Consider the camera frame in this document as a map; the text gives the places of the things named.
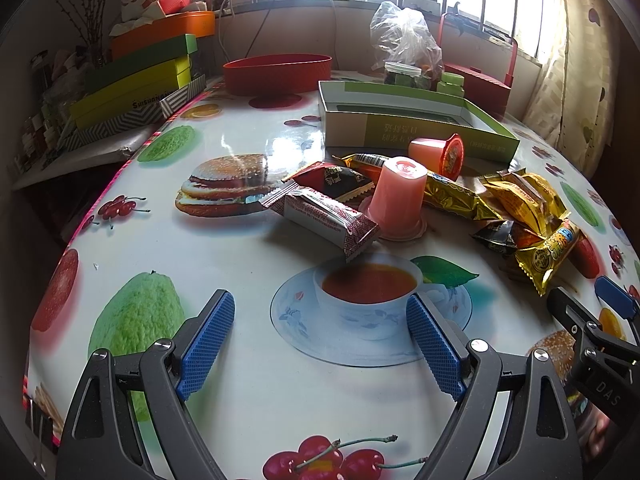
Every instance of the tea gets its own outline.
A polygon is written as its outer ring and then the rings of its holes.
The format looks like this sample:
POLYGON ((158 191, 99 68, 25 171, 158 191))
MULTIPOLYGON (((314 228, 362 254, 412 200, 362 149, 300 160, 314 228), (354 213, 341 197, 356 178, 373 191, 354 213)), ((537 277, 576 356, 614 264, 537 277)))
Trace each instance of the tea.
POLYGON ((417 286, 405 270, 385 264, 355 264, 334 270, 322 282, 327 294, 349 303, 383 303, 408 294, 417 286))

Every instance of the jar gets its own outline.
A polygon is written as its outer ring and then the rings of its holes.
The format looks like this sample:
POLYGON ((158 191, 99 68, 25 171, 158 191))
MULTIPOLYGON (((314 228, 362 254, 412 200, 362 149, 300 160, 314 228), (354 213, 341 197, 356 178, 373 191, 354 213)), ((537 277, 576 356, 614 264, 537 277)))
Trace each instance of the jar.
POLYGON ((385 63, 385 84, 418 88, 422 70, 417 66, 387 61, 385 63))
POLYGON ((465 89, 462 88, 464 83, 464 76, 454 74, 453 72, 443 72, 442 79, 438 83, 438 92, 441 94, 455 95, 456 97, 464 97, 465 89))

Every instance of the pink jelly cup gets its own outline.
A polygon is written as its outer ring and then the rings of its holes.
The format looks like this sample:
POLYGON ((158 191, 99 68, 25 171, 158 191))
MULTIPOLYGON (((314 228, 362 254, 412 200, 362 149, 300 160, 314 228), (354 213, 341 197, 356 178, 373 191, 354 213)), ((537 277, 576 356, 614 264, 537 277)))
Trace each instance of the pink jelly cup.
POLYGON ((363 200, 360 210, 380 226, 380 237, 393 241, 422 236, 427 223, 422 198, 427 169, 406 156, 385 161, 372 198, 363 200))
POLYGON ((409 157, 428 170, 456 180, 465 160, 465 145, 458 134, 447 140, 414 139, 409 144, 409 157))

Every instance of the green box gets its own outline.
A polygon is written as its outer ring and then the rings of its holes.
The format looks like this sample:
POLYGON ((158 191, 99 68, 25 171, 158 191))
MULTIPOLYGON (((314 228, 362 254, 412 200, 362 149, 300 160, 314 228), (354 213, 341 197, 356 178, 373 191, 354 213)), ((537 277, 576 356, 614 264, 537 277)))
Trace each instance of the green box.
POLYGON ((84 89, 88 94, 93 94, 136 72, 170 59, 188 56, 196 52, 197 49, 196 37, 193 34, 183 34, 160 41, 132 52, 128 56, 121 57, 97 70, 88 72, 84 80, 84 89))
POLYGON ((407 149, 418 137, 457 133, 465 156, 509 163, 520 141, 475 104, 439 92, 377 83, 321 81, 327 147, 407 149))

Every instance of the red bowl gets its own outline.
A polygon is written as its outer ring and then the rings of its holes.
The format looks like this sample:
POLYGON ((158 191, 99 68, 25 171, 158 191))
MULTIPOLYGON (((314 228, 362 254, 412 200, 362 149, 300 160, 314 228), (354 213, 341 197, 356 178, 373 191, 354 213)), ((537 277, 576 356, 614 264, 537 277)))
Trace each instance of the red bowl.
POLYGON ((232 95, 296 94, 318 90, 318 81, 331 79, 329 56, 273 54, 226 63, 226 91, 232 95))

